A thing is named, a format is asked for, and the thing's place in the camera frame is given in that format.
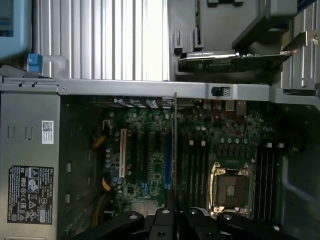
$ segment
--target motherboard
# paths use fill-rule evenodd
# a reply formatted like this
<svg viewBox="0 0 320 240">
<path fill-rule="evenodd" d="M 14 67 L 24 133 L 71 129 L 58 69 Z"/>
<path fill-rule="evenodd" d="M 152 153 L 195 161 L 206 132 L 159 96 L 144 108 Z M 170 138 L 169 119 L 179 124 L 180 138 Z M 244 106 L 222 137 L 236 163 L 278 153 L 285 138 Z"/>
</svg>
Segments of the motherboard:
<svg viewBox="0 0 320 240">
<path fill-rule="evenodd" d="M 178 105 L 175 118 L 171 108 L 108 108 L 104 172 L 116 191 L 115 212 L 146 215 L 164 206 L 165 192 L 175 187 L 189 206 L 206 208 L 212 217 L 232 211 L 252 218 L 258 147 L 274 147 L 277 134 L 277 119 L 262 104 L 191 100 Z"/>
</svg>

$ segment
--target barcode sticker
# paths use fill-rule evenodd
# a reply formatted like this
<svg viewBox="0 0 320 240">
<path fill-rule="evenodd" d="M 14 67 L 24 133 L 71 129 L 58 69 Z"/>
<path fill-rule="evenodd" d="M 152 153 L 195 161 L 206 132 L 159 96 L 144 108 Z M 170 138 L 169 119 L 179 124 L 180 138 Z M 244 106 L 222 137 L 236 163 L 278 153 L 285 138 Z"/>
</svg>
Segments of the barcode sticker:
<svg viewBox="0 0 320 240">
<path fill-rule="evenodd" d="M 42 121 L 42 144 L 54 144 L 54 121 Z"/>
</svg>

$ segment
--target regulatory label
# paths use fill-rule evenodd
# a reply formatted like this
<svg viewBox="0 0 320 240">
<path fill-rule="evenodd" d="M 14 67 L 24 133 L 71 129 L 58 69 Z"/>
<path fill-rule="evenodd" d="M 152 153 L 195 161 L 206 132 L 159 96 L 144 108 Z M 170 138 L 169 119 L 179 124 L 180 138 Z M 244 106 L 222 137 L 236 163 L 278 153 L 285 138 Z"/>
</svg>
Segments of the regulatory label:
<svg viewBox="0 0 320 240">
<path fill-rule="evenodd" d="M 52 225 L 54 168 L 9 169 L 8 223 Z"/>
<path fill-rule="evenodd" d="M 54 121 L 42 121 L 42 144 L 54 144 Z"/>
</svg>

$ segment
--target green circuit board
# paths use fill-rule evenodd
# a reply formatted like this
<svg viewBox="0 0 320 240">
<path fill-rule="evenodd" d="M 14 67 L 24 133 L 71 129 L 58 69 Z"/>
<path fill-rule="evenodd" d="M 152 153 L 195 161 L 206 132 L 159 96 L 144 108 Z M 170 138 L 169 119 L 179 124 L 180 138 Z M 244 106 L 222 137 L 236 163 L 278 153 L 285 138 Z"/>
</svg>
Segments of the green circuit board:
<svg viewBox="0 0 320 240">
<path fill-rule="evenodd" d="M 177 188 L 186 191 L 191 206 L 208 208 L 210 174 L 215 163 L 227 169 L 250 166 L 252 178 L 244 181 L 244 206 L 252 203 L 257 146 L 275 137 L 275 119 L 260 111 L 259 103 L 237 115 L 225 106 L 209 109 L 180 107 L 177 111 Z M 165 204 L 172 188 L 172 109 L 110 108 L 104 171 L 116 189 L 116 212 L 138 211 Z M 121 131 L 126 130 L 125 176 L 119 176 Z"/>
</svg>

